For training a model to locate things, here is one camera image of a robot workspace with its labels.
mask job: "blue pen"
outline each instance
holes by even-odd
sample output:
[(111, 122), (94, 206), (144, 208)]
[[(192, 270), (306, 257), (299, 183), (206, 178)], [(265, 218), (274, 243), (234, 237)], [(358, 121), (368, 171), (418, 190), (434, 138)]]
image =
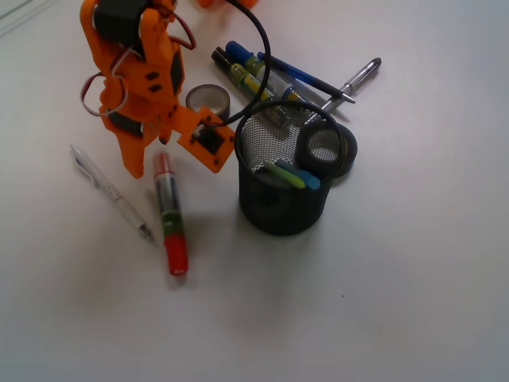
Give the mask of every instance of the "blue pen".
[[(258, 52), (258, 59), (264, 60), (265, 54), (262, 52)], [(325, 83), (322, 80), (317, 79), (316, 77), (313, 77), (309, 75), (306, 72), (303, 72), (300, 69), (295, 68), (292, 65), (287, 64), (286, 62), (283, 62), (276, 57), (271, 57), (271, 63), (272, 66), (275, 69), (281, 70), (283, 73), (286, 73), (292, 77), (297, 78), (298, 80), (301, 80), (302, 82), (313, 86), (314, 88), (321, 90), (324, 93), (327, 93), (331, 96), (333, 96), (336, 99), (342, 99), (349, 103), (355, 103), (356, 101), (349, 95), (344, 94), (341, 90), (334, 88), (333, 86)]]

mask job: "green highlighter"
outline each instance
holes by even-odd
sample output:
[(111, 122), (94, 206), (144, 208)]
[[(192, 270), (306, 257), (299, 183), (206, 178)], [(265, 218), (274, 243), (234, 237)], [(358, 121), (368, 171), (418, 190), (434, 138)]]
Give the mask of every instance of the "green highlighter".
[(265, 162), (263, 167), (265, 169), (267, 169), (267, 171), (270, 171), (274, 175), (277, 175), (281, 179), (284, 179), (285, 181), (290, 183), (293, 187), (295, 187), (297, 189), (305, 189), (304, 181), (302, 179), (300, 179), (297, 175), (294, 175), (291, 172), (286, 171), (279, 166), (276, 166), (272, 162)]

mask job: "silver pen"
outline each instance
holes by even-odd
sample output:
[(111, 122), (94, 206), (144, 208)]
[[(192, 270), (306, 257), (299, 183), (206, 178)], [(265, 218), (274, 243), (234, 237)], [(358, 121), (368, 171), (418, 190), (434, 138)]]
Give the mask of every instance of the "silver pen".
[[(360, 69), (360, 71), (355, 74), (350, 80), (346, 82), (345, 85), (340, 89), (344, 94), (352, 95), (354, 94), (361, 85), (371, 76), (371, 74), (375, 73), (375, 71), (382, 64), (381, 58), (375, 58), (371, 60), (369, 64), (367, 64), (364, 68)], [(342, 99), (336, 99), (331, 97), (324, 105), (321, 107), (321, 110), (330, 113), (337, 109), (344, 101)], [(306, 122), (305, 125), (311, 123), (317, 116), (311, 116)]]
[(117, 191), (107, 177), (88, 157), (87, 153), (74, 145), (71, 145), (71, 150), (80, 171), (92, 180), (97, 189), (100, 189), (106, 194), (108, 199), (110, 199), (110, 201), (120, 211), (127, 222), (138, 230), (138, 233), (143, 239), (151, 244), (155, 244), (156, 241), (148, 224), (139, 216), (133, 207), (131, 207), (126, 198)]

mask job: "roll of tape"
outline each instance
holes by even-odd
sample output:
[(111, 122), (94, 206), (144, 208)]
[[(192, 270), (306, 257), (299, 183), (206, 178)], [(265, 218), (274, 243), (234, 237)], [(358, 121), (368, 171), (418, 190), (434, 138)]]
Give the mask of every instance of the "roll of tape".
[(217, 85), (200, 85), (185, 97), (185, 106), (200, 111), (203, 106), (210, 108), (223, 121), (230, 117), (230, 95)]

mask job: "white table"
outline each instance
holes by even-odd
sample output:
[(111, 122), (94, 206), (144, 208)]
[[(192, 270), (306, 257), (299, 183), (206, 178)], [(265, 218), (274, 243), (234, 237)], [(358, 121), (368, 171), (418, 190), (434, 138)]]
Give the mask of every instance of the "white table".
[[(180, 284), (72, 165), (75, 142), (161, 240), (161, 145), (134, 180), (78, 100), (95, 72), (80, 3), (0, 40), (0, 380), (507, 380), (507, 1), (261, 0), (274, 55), (338, 87), (382, 57), (336, 114), (359, 156), (319, 223), (281, 239), (240, 214), (235, 156), (214, 175), (174, 137), (191, 252)], [(178, 11), (199, 43), (182, 95), (220, 84), (239, 110), (203, 63), (232, 39), (257, 52), (254, 28), (228, 5)]]

